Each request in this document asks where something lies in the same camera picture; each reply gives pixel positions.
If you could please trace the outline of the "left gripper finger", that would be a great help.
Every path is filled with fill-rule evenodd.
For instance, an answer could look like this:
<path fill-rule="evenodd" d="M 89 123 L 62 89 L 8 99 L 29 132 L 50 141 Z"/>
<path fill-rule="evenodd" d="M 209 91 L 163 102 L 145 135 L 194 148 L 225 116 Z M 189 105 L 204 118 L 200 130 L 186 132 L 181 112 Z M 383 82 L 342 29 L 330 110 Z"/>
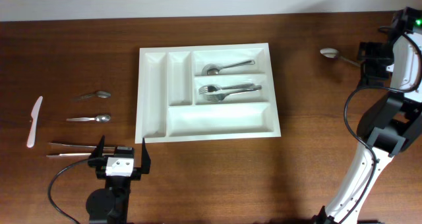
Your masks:
<path fill-rule="evenodd" d="M 105 142 L 105 136 L 103 135 L 100 139 L 99 144 L 95 147 L 93 152 L 90 154 L 89 158 L 100 158 L 103 156 L 103 150 L 104 150 L 104 142 Z"/>
<path fill-rule="evenodd" d="M 146 148 L 145 138 L 142 139 L 142 161 L 141 161 L 141 172 L 142 174 L 149 174 L 151 167 L 151 159 Z"/>

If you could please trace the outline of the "large metal spoon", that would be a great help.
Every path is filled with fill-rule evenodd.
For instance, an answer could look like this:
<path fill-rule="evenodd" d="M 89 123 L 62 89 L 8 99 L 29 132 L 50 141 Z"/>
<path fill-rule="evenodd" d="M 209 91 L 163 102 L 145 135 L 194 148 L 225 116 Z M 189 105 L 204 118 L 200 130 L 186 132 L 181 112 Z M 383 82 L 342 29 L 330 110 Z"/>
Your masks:
<path fill-rule="evenodd" d="M 345 58 L 344 56 L 342 56 L 342 55 L 340 54 L 340 52 L 339 52 L 337 49 L 333 49 L 333 48 L 323 48 L 323 49 L 321 49 L 321 50 L 320 50 L 320 53 L 321 53 L 323 56 L 327 57 L 327 58 L 331 58 L 331 59 L 338 59 L 338 60 L 341 60 L 341 61 L 345 61 L 345 62 L 347 62 L 347 63 L 350 63 L 350 64 L 352 64 L 353 66 L 360 67 L 360 64 L 359 64 L 359 63 L 357 63 L 357 62 L 355 62 L 355 61 L 352 61 L 352 60 L 349 60 L 349 59 Z"/>
<path fill-rule="evenodd" d="M 202 76 L 214 76 L 220 73 L 221 70 L 223 69 L 228 69 L 228 68 L 233 68 L 233 67 L 240 67 L 240 66 L 244 66 L 244 65 L 254 65 L 255 64 L 255 60 L 246 60 L 246 61 L 242 61 L 242 62 L 238 62 L 238 63 L 234 63 L 234 64 L 230 64 L 230 65 L 225 65 L 225 66 L 218 66 L 217 64 L 208 64 L 206 65 L 202 71 L 201 71 L 201 75 Z"/>

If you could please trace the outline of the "metal tweezers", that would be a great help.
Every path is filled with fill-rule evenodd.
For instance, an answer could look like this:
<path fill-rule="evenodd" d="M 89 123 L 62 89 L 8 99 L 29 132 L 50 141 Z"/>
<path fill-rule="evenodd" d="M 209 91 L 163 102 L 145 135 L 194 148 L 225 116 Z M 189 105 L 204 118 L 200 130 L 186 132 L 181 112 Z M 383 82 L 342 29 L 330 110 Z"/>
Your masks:
<path fill-rule="evenodd" d="M 50 146 L 62 146 L 66 148 L 84 148 L 84 149 L 94 149 L 96 146 L 87 146 L 87 145 L 76 145 L 76 144 L 62 144 L 57 142 L 50 142 L 48 143 Z M 112 151 L 110 154 L 113 154 L 113 151 L 116 147 L 115 146 L 105 146 L 104 150 Z M 83 156 L 89 156 L 91 153 L 87 152 L 77 152 L 77 153 L 59 153 L 59 154 L 48 154 L 47 157 L 83 157 Z"/>

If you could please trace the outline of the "metal fork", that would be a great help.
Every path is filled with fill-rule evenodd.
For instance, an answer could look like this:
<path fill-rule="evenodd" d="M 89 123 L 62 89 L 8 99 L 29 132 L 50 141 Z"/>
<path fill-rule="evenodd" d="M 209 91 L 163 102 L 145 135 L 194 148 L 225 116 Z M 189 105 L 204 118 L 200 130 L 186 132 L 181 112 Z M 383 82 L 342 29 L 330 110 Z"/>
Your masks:
<path fill-rule="evenodd" d="M 230 95 L 243 94 L 243 93 L 247 93 L 247 92 L 254 92 L 254 91 L 261 90 L 261 89 L 262 89 L 262 86 L 258 85 L 258 86 L 254 86 L 252 88 L 245 88 L 245 89 L 240 89 L 240 90 L 236 90 L 236 91 L 232 91 L 232 92 L 226 92 L 226 93 L 220 93 L 220 94 L 206 94 L 204 98 L 205 98 L 206 101 L 221 102 L 221 101 L 225 100 L 225 98 L 230 96 Z"/>
<path fill-rule="evenodd" d="M 247 84 L 238 84 L 233 86 L 219 86 L 217 84 L 209 84 L 202 86 L 198 89 L 199 94 L 205 94 L 205 93 L 213 93 L 220 90 L 234 90 L 234 89 L 243 89 L 243 88 L 252 88 L 254 86 L 253 83 L 247 83 Z"/>

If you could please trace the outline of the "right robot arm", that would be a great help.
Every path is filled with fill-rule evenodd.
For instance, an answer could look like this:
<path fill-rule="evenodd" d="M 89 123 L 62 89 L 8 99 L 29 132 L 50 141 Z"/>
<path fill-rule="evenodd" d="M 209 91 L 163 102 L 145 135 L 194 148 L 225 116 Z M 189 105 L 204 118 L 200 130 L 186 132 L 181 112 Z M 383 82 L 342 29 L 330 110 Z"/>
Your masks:
<path fill-rule="evenodd" d="M 421 11 L 396 11 L 390 26 L 381 26 L 384 43 L 362 42 L 357 65 L 360 81 L 347 102 L 363 90 L 386 90 L 350 134 L 357 140 L 351 167 L 337 195 L 312 223 L 357 223 L 376 180 L 395 156 L 421 135 Z"/>

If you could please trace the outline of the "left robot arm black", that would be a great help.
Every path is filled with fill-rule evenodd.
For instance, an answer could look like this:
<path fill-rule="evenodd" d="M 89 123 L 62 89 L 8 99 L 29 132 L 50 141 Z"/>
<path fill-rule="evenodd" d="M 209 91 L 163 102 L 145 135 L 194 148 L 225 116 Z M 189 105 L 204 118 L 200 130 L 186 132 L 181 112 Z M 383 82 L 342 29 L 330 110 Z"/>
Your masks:
<path fill-rule="evenodd" d="M 141 146 L 141 166 L 135 167 L 135 149 L 118 146 L 106 155 L 105 138 L 88 157 L 88 166 L 95 168 L 96 177 L 105 181 L 103 188 L 93 191 L 86 201 L 89 223 L 126 223 L 131 182 L 139 181 L 150 172 L 151 159 L 145 142 Z"/>

